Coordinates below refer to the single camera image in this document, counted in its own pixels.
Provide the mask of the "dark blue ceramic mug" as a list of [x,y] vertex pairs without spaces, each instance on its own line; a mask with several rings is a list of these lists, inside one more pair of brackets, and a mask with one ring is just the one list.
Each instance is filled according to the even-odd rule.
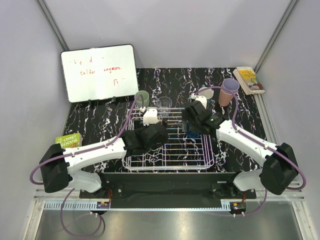
[[197,139],[201,136],[201,133],[198,130],[189,129],[186,131],[186,136],[190,139]]

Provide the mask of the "light blue flowered mug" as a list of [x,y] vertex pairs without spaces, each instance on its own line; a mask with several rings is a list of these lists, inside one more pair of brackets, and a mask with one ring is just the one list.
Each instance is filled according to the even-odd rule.
[[207,100],[207,106],[209,106],[212,102],[212,97],[214,95],[214,91],[211,88],[207,89],[207,87],[205,87],[205,86],[201,87],[199,89],[199,91],[200,92],[198,93],[198,95],[205,97]]

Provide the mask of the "pink plastic cup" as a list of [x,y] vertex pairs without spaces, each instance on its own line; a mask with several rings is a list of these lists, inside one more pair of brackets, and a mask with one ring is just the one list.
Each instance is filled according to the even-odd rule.
[[225,89],[220,89],[219,92],[219,98],[218,103],[222,107],[226,107],[229,105],[229,103],[233,100],[234,94],[236,94],[236,91],[228,92]]

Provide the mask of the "clear glass cup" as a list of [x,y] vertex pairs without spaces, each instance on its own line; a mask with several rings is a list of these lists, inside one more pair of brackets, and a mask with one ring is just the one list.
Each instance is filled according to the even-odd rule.
[[172,100],[167,96],[162,96],[156,101],[157,110],[160,113],[169,113],[172,107]]

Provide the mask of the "green plastic cup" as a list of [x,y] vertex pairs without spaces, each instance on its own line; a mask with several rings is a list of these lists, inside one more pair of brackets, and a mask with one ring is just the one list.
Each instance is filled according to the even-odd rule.
[[140,90],[135,94],[135,99],[136,99],[136,103],[135,106],[137,108],[141,108],[141,107],[149,107],[150,105],[150,98],[149,98],[149,93],[145,90]]

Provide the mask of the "lilac plastic cup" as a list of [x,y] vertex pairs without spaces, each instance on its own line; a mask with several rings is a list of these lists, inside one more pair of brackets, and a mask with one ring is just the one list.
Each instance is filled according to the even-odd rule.
[[240,84],[234,78],[226,78],[223,80],[221,87],[227,94],[235,94],[238,92]]

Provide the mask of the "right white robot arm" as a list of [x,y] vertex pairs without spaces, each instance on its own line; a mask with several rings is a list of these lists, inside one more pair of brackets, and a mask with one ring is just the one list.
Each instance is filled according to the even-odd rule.
[[257,170],[234,175],[227,185],[228,195],[239,198],[245,191],[265,188],[281,195],[298,175],[297,160],[292,147],[263,140],[237,126],[221,113],[212,113],[195,100],[182,111],[182,118],[192,131],[226,142],[251,157],[260,166]]

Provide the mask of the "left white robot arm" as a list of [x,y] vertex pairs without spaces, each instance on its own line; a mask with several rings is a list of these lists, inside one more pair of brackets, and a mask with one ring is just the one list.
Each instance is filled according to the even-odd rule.
[[97,198],[108,193],[108,186],[97,173],[83,168],[114,159],[140,156],[167,143],[168,123],[126,130],[120,137],[78,148],[63,149],[56,143],[49,147],[40,160],[40,172],[46,193],[59,192],[67,187],[85,190]]

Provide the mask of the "yellow paperback book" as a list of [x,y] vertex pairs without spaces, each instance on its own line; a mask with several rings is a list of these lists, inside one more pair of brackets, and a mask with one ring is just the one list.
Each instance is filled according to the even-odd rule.
[[257,74],[252,67],[236,67],[233,70],[233,74],[246,95],[265,93],[265,89],[260,83]]

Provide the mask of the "green Treehouse book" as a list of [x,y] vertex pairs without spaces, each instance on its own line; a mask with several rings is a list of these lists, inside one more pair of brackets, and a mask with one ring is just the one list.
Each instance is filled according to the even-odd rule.
[[81,147],[82,135],[77,132],[69,135],[59,136],[55,138],[55,144],[60,144],[63,149]]

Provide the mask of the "white whiteboard with red writing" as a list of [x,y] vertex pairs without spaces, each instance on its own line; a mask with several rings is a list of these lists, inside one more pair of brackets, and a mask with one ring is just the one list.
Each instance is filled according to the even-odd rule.
[[132,96],[139,91],[131,44],[64,51],[60,56],[71,103]]

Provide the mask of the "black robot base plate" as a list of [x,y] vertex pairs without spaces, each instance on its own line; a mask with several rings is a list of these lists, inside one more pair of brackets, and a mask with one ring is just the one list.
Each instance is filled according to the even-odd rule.
[[255,199],[253,189],[236,188],[235,173],[99,173],[102,188],[94,193],[81,191],[81,199],[102,199],[112,193],[113,199],[132,196],[192,195],[213,199]]

